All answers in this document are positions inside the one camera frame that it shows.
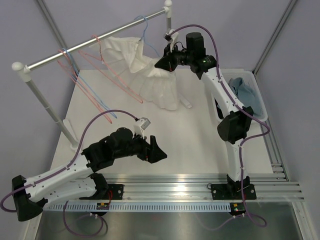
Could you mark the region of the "blue hanger with white shirt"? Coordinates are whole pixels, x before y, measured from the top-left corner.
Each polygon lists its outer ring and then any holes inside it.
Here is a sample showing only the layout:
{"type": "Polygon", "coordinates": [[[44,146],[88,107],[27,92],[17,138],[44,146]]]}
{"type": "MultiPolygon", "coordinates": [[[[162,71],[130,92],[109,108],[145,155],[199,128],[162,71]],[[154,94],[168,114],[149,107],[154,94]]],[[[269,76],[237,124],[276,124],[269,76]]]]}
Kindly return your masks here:
{"type": "Polygon", "coordinates": [[[143,29],[140,41],[143,42],[143,47],[142,50],[144,51],[146,47],[152,49],[154,51],[154,53],[156,54],[156,56],[159,58],[160,57],[160,53],[157,51],[157,49],[154,47],[153,44],[149,43],[147,40],[147,31],[149,29],[149,21],[147,20],[147,18],[144,15],[138,15],[134,18],[134,20],[143,20],[145,22],[145,27],[143,29]]]}

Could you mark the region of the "white shirt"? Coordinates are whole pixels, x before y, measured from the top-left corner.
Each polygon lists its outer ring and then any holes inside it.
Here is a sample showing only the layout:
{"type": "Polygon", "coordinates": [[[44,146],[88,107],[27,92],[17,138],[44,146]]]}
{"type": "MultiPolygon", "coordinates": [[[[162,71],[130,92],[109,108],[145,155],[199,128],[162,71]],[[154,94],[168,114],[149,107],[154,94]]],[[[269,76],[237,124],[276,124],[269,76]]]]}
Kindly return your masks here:
{"type": "MultiPolygon", "coordinates": [[[[173,72],[156,68],[159,58],[143,54],[143,42],[138,37],[109,37],[101,41],[105,62],[142,99],[161,109],[175,111],[179,106],[177,77],[173,72]]],[[[99,52],[95,43],[89,47],[99,52]]]]}

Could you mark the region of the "light blue denim shirt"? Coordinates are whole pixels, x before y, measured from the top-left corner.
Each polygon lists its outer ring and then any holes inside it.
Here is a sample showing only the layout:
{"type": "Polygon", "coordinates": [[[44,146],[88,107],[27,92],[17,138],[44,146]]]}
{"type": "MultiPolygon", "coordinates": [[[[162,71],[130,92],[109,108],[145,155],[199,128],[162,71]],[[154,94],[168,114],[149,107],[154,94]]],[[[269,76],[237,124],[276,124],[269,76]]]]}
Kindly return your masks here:
{"type": "Polygon", "coordinates": [[[261,106],[257,94],[244,82],[242,77],[231,78],[227,85],[246,108],[251,107],[255,115],[261,115],[261,106]]]}

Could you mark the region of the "blue hanger with denim shirt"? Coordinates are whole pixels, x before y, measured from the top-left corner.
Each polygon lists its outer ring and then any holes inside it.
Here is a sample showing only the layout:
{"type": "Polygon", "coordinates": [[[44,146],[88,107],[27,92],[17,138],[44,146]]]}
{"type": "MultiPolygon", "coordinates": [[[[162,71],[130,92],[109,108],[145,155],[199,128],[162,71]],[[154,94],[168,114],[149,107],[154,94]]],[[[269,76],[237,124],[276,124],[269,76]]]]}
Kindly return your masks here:
{"type": "Polygon", "coordinates": [[[99,111],[108,111],[110,108],[104,103],[100,96],[95,92],[91,85],[83,78],[80,74],[80,70],[76,66],[75,59],[72,54],[69,53],[65,48],[62,48],[60,52],[64,55],[69,63],[68,72],[73,72],[71,78],[75,81],[75,84],[83,90],[84,94],[92,100],[92,103],[98,108],[99,111]]]}

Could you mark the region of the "pink wire hanger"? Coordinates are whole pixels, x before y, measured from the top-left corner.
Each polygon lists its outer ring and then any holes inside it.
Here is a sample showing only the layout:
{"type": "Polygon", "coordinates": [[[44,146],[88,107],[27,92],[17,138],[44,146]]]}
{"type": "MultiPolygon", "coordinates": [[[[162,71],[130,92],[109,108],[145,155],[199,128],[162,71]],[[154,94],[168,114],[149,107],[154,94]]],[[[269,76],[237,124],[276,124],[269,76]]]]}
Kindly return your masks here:
{"type": "Polygon", "coordinates": [[[80,71],[76,66],[73,56],[65,48],[59,49],[58,51],[59,53],[62,53],[66,64],[63,64],[60,60],[57,60],[57,63],[70,77],[75,86],[85,95],[85,97],[94,105],[94,107],[100,113],[110,110],[110,108],[102,101],[99,95],[80,75],[80,71]]]}

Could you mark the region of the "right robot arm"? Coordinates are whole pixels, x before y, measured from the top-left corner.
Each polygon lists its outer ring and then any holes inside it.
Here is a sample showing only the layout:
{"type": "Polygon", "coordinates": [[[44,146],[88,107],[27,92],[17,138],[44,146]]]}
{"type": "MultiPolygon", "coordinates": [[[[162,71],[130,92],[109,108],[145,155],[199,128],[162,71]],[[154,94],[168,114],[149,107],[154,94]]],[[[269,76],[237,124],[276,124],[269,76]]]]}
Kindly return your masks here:
{"type": "Polygon", "coordinates": [[[212,197],[220,194],[225,199],[241,199],[245,189],[250,186],[250,178],[241,162],[240,143],[247,137],[250,129],[253,109],[239,101],[221,74],[218,57],[206,53],[204,38],[199,32],[188,33],[186,47],[179,49],[176,44],[177,33],[165,35],[168,41],[163,57],[154,65],[156,68],[173,72],[177,66],[189,66],[199,80],[210,91],[218,104],[223,120],[217,126],[219,137],[225,142],[228,172],[227,183],[220,187],[211,186],[212,197]]]}

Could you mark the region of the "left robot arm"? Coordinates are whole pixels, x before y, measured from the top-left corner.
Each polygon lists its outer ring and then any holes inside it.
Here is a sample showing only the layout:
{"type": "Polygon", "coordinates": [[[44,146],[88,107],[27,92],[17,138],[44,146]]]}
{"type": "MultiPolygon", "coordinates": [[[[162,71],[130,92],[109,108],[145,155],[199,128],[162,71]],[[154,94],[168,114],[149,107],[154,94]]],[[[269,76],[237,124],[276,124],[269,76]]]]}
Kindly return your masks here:
{"type": "Polygon", "coordinates": [[[73,199],[100,200],[108,196],[109,186],[99,170],[116,159],[136,156],[150,164],[167,158],[155,136],[146,137],[121,127],[79,153],[72,164],[65,164],[35,177],[18,175],[12,179],[13,201],[18,221],[37,217],[57,203],[73,199]]]}

